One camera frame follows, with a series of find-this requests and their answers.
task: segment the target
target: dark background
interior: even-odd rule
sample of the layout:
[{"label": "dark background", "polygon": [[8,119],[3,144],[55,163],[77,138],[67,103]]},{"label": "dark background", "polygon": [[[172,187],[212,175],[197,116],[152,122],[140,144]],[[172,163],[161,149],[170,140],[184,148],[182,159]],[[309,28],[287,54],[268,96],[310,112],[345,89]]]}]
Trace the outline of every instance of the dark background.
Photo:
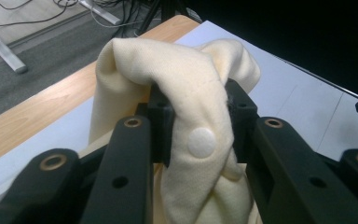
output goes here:
[{"label": "dark background", "polygon": [[186,3],[202,20],[358,94],[358,1]]}]

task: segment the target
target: cream fabric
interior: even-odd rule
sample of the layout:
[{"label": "cream fabric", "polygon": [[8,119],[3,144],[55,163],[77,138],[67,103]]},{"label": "cream fabric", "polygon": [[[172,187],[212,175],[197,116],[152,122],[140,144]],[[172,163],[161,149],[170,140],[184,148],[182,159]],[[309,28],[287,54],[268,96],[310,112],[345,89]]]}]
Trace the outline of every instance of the cream fabric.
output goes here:
[{"label": "cream fabric", "polygon": [[[155,166],[154,223],[247,223],[253,198],[232,148],[224,86],[231,77],[249,92],[260,70],[240,42],[220,39],[190,48],[113,39],[98,58],[96,75],[91,146],[99,146],[100,137],[133,113],[152,83],[158,83],[176,113],[170,167]],[[189,145],[194,134],[214,142],[190,139]]]}]

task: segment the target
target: black wire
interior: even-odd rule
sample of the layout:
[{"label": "black wire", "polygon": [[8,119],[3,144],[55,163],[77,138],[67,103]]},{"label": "black wire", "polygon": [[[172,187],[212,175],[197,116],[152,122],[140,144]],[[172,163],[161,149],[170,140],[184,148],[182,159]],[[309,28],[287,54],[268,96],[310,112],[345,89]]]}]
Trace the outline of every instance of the black wire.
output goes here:
[{"label": "black wire", "polygon": [[1,3],[0,3],[0,6],[1,6],[2,8],[4,8],[4,9],[6,9],[6,10],[14,10],[14,9],[19,8],[19,7],[22,7],[22,6],[27,5],[28,3],[32,2],[32,1],[33,1],[33,0],[28,0],[28,1],[26,1],[25,3],[23,3],[23,4],[21,4],[21,5],[17,6],[17,7],[4,7],[4,5],[2,5]]},{"label": "black wire", "polygon": [[61,1],[62,1],[62,0],[59,0],[58,2],[56,2],[55,0],[53,0],[53,2],[54,2],[58,7],[63,7],[63,10],[62,10],[62,12],[60,12],[59,14],[57,14],[57,15],[51,17],[51,18],[48,18],[48,19],[45,19],[45,20],[42,20],[42,21],[19,21],[19,22],[12,22],[12,23],[7,23],[7,24],[0,24],[0,26],[10,26],[10,25],[18,25],[18,24],[33,24],[33,23],[51,21],[51,20],[53,20],[53,19],[55,19],[55,18],[61,16],[61,15],[65,12],[65,10],[66,10],[68,7],[72,7],[72,6],[74,6],[74,5],[78,2],[78,0],[75,0],[75,2],[72,3],[72,4],[68,4],[68,2],[66,2],[65,5],[61,5],[61,4],[60,4]]}]

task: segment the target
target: wooden table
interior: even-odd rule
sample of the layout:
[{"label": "wooden table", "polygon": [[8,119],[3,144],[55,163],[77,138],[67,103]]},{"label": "wooden table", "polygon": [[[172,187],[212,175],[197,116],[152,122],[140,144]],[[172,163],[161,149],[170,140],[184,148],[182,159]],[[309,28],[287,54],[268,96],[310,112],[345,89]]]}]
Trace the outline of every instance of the wooden table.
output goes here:
[{"label": "wooden table", "polygon": [[[175,16],[143,34],[174,42],[199,24]],[[0,115],[0,157],[93,96],[95,62]]]}]

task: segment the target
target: snap button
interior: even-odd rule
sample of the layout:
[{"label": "snap button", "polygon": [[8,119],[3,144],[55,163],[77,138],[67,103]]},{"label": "snap button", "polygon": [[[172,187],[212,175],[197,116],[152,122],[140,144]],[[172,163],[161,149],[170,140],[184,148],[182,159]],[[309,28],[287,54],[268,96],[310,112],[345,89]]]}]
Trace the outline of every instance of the snap button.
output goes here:
[{"label": "snap button", "polygon": [[211,130],[207,128],[197,128],[188,136],[188,150],[196,158],[209,157],[216,147],[216,138]]}]

